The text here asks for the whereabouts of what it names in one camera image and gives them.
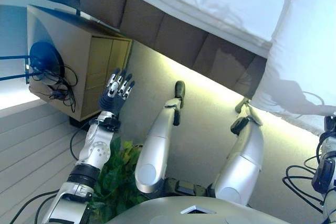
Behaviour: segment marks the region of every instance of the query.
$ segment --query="electrical wire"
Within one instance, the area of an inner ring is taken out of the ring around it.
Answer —
[[[75,138],[75,136],[77,135],[78,132],[80,132],[85,126],[88,125],[90,121],[87,121],[85,124],[83,124],[78,130],[76,130],[76,132],[73,134],[73,136],[71,137],[70,139],[70,153],[71,155],[73,156],[73,158],[75,160],[78,160],[78,158],[75,156],[75,154],[73,153],[73,150],[72,150],[72,142],[73,142],[73,139]]]
[[[56,197],[56,194],[55,194],[55,195],[52,195],[52,196],[50,196],[50,197],[48,197],[48,198],[46,198],[46,199],[41,203],[41,205],[39,205],[39,207],[37,208],[36,214],[35,214],[34,224],[37,224],[38,215],[39,215],[39,213],[40,213],[40,211],[41,211],[43,205],[44,205],[48,200],[50,200],[50,199],[52,199],[52,198],[55,198],[55,197]]]
[[[311,170],[305,168],[305,167],[302,167],[302,166],[299,166],[299,165],[290,165],[287,167],[286,169],[286,177],[288,178],[288,181],[290,182],[290,184],[292,185],[293,188],[295,188],[298,192],[300,192],[301,194],[303,195],[306,195],[307,197],[313,199],[313,200],[316,200],[318,201],[320,204],[323,202],[321,199],[318,199],[314,196],[311,196],[310,194],[307,194],[306,192],[302,191],[301,189],[299,189],[294,183],[293,181],[291,180],[291,176],[289,176],[289,171],[292,169],[292,168],[300,168],[300,169],[304,169],[306,171],[308,171],[309,173],[313,174],[314,175],[314,172],[312,172]]]
[[[303,176],[291,176],[290,178],[303,178]],[[318,211],[319,213],[323,213],[323,211],[318,208],[317,206],[315,206],[312,202],[310,202],[309,200],[307,200],[306,198],[304,198],[304,196],[302,196],[300,193],[298,193],[294,188],[292,188],[289,184],[287,184],[286,179],[288,179],[288,177],[283,177],[282,178],[282,182],[290,189],[293,191],[293,193],[295,193],[297,196],[299,196],[302,200],[304,200],[309,206],[311,206],[312,208],[314,208],[316,211]]]
[[[76,111],[76,99],[75,99],[75,94],[73,93],[74,91],[72,90],[72,87],[77,85],[78,76],[76,75],[75,71],[72,68],[70,68],[69,66],[65,66],[65,65],[62,65],[62,66],[69,69],[73,73],[73,75],[75,76],[74,84],[71,84],[65,77],[62,77],[61,75],[50,72],[50,71],[45,70],[45,71],[42,72],[42,74],[43,74],[44,78],[46,78],[46,79],[49,79],[51,81],[57,81],[58,85],[57,85],[56,88],[53,88],[52,86],[48,86],[48,87],[50,87],[53,91],[59,91],[63,94],[62,98],[55,98],[53,95],[50,95],[49,98],[51,100],[56,99],[56,100],[62,101],[62,103],[65,106],[71,107],[72,113],[75,113],[75,111]],[[35,81],[41,81],[42,79],[43,78],[41,78],[41,79],[33,78],[33,80],[35,80]]]
[[[308,161],[310,161],[310,160],[312,160],[312,159],[314,159],[314,158],[316,158],[316,156],[313,156],[313,157],[307,158],[307,159],[304,161],[303,165],[304,165],[306,168],[308,168],[308,169],[311,169],[311,170],[315,170],[315,171],[317,171],[317,169],[316,169],[316,168],[313,168],[313,167],[311,167],[311,166],[307,165],[307,162],[308,162]]]
[[[59,190],[55,190],[55,191],[49,191],[47,193],[44,193],[44,194],[40,194],[40,195],[37,195],[33,198],[31,198],[29,201],[27,201],[21,208],[20,210],[16,213],[16,215],[13,217],[13,219],[11,220],[11,222],[9,224],[13,224],[14,221],[17,219],[17,217],[19,217],[19,215],[22,213],[22,211],[28,206],[28,204],[30,204],[32,201],[40,198],[40,197],[43,197],[43,196],[46,196],[46,195],[50,195],[50,194],[56,194],[58,193]]]

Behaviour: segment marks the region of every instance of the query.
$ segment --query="wooden speaker cabinet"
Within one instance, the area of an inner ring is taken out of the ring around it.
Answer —
[[[78,121],[98,113],[98,100],[112,71],[126,67],[132,40],[91,20],[42,7],[28,6],[27,21],[28,52],[34,43],[48,42],[76,73],[75,112],[63,101],[50,99],[51,88],[32,77],[31,92]],[[67,68],[65,78],[70,84],[75,81]]]

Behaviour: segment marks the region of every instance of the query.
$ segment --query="white wall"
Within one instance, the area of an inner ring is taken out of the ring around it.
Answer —
[[[185,104],[181,125],[173,127],[167,175],[208,186],[235,143],[229,128],[242,97],[137,42],[128,70],[135,86],[121,112],[122,139],[143,143],[164,102],[173,97],[175,82],[183,80]],[[290,223],[321,223],[321,215],[281,182],[287,166],[302,165],[314,155],[318,138],[271,114],[260,116],[265,124],[264,166],[249,203]],[[309,182],[299,184],[315,195]]]
[[[68,117],[48,104],[25,107],[28,109],[18,113],[10,114],[7,112],[12,109],[6,109],[0,114],[0,223],[9,223],[30,198],[58,189],[75,163],[69,141],[76,128]],[[83,132],[75,138],[75,153],[79,153],[84,138]],[[27,219],[30,221],[26,223],[33,223],[45,198],[29,204],[15,223]]]

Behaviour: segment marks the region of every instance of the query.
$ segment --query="cable bundle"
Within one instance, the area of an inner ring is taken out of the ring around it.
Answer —
[[[74,84],[71,84],[65,77],[62,77],[59,74],[52,73],[47,70],[43,70],[41,72],[40,76],[43,76],[43,78],[37,78],[37,77],[32,77],[34,81],[42,81],[44,78],[56,82],[55,85],[47,85],[51,91],[50,94],[44,94],[41,92],[36,92],[29,87],[29,90],[33,93],[38,93],[47,96],[51,100],[60,100],[63,102],[65,106],[71,107],[71,111],[74,113],[76,110],[76,99],[74,95],[74,91],[72,90],[72,87],[77,85],[78,83],[78,77],[76,73],[68,66],[64,66],[65,68],[69,69],[73,75],[75,76],[75,82]]]

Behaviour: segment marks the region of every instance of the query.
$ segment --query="white floor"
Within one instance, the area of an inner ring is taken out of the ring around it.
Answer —
[[[167,175],[208,186],[235,143],[229,127],[242,97],[137,42],[128,70],[136,84],[121,112],[122,139],[143,143],[164,102],[172,98],[175,82],[183,80],[185,105],[181,125],[173,127]],[[314,155],[318,138],[266,112],[260,116],[265,156],[251,206],[290,223],[321,223],[322,216],[281,182],[287,166],[302,165]],[[298,184],[315,195],[310,182]]]

